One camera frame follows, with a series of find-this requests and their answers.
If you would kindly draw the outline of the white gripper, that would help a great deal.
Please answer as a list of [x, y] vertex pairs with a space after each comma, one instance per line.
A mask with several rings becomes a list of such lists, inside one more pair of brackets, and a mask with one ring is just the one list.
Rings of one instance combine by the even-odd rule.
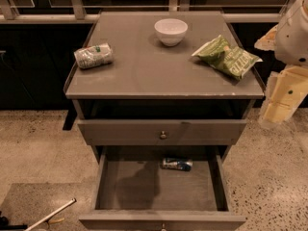
[[296, 0], [278, 23], [255, 43], [263, 51], [273, 51], [286, 64], [272, 72], [266, 86], [258, 122], [267, 129], [289, 120], [308, 95], [308, 0]]

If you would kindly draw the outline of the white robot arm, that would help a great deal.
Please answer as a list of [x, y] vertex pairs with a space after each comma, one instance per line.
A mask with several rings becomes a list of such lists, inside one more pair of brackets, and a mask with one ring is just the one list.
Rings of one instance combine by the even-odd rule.
[[308, 0], [295, 0], [254, 47], [273, 51], [286, 65], [279, 73], [272, 71], [266, 84], [259, 124], [269, 129], [289, 120], [308, 95]]

